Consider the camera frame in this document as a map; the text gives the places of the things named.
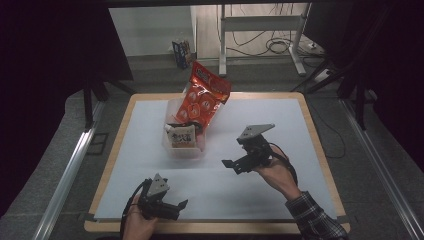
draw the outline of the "table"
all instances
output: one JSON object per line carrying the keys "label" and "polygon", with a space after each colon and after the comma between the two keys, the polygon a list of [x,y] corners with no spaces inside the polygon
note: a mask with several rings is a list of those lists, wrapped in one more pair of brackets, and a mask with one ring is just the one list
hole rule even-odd
{"label": "table", "polygon": [[[181,93],[168,93],[168,94],[135,94],[132,96],[124,118],[120,125],[117,137],[113,144],[111,153],[109,155],[108,162],[105,166],[102,178],[97,188],[96,194],[93,198],[92,205],[89,213],[95,214],[99,206],[99,202],[107,184],[110,180],[112,170],[115,166],[119,150],[122,145],[123,138],[125,136],[126,129],[131,119],[131,114],[136,105],[137,101],[148,101],[148,100],[170,100],[174,98],[182,97]],[[338,195],[334,180],[331,175],[331,171],[328,167],[327,160],[321,147],[317,132],[312,122],[311,115],[306,105],[303,95],[300,93],[231,93],[231,99],[297,99],[303,117],[311,136],[314,150],[316,151],[321,170],[323,172],[327,187],[329,188],[331,200],[333,201],[337,218],[342,223],[343,227],[349,231],[350,225],[347,221],[344,221],[345,211]],[[89,232],[119,232],[119,221],[109,222],[94,222],[87,220],[84,224],[85,229]],[[194,221],[167,221],[161,220],[156,229],[156,233],[163,234],[182,234],[182,233],[213,233],[213,234],[296,234],[299,233],[297,225],[295,223],[281,223],[281,222],[194,222]]]}

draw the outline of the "person's left hand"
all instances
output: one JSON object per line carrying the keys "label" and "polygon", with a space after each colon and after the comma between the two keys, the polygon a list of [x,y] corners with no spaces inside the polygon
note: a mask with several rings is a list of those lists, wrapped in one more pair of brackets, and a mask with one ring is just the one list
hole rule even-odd
{"label": "person's left hand", "polygon": [[125,231],[123,240],[147,240],[155,230],[158,218],[154,217],[151,220],[146,220],[141,215],[141,210],[136,205],[140,195],[136,195],[132,205],[128,210],[127,220],[125,223]]}

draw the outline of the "forearm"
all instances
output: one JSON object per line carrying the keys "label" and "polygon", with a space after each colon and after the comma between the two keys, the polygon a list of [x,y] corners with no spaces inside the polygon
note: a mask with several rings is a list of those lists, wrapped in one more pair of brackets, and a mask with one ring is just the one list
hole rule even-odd
{"label": "forearm", "polygon": [[308,192],[288,201],[286,207],[305,239],[348,239],[343,227],[331,219]]}

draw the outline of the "hand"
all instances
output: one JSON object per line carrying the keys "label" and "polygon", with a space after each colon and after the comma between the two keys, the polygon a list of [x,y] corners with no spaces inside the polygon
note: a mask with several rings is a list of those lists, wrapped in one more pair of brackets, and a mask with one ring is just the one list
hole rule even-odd
{"label": "hand", "polygon": [[141,210],[138,208],[137,204],[140,195],[136,195],[133,199],[133,202],[128,210],[127,221],[125,223],[125,231],[123,240],[147,240],[149,239],[153,231],[155,230],[156,223],[158,218],[153,218],[151,220],[146,220],[141,215]]}
{"label": "hand", "polygon": [[[275,153],[287,158],[278,147],[271,145],[271,149]],[[270,165],[256,167],[253,170],[259,173],[271,187],[281,192],[289,201],[300,197],[302,194],[294,182],[290,171],[275,157],[272,158]]]}

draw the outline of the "white metal table frame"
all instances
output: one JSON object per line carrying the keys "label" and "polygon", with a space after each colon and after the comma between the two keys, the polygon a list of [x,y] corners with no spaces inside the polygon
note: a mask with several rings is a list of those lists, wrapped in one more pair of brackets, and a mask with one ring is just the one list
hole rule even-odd
{"label": "white metal table frame", "polygon": [[219,54],[219,76],[227,75],[227,48],[225,46],[226,32],[241,31],[296,31],[293,43],[290,43],[289,52],[299,76],[306,76],[305,68],[300,61],[297,49],[300,37],[305,27],[310,3],[307,3],[301,15],[290,16],[239,16],[225,17],[225,5],[221,5],[221,48]]}

